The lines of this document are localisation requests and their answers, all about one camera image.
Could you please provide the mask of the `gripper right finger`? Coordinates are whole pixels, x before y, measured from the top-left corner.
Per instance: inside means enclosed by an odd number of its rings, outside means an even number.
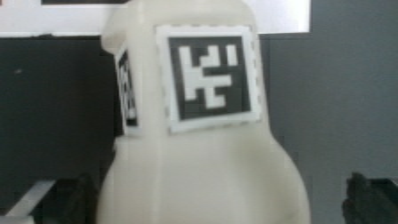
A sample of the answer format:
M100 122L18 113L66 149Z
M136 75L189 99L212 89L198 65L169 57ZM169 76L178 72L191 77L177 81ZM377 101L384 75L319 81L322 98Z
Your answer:
M398 224L398 182L354 173L342 209L345 224Z

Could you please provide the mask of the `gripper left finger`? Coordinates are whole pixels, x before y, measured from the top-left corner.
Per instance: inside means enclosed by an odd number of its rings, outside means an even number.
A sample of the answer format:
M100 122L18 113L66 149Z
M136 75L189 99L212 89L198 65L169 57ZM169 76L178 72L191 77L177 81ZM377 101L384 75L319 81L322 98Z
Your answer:
M97 224L98 189L93 178L41 180L8 213L2 224Z

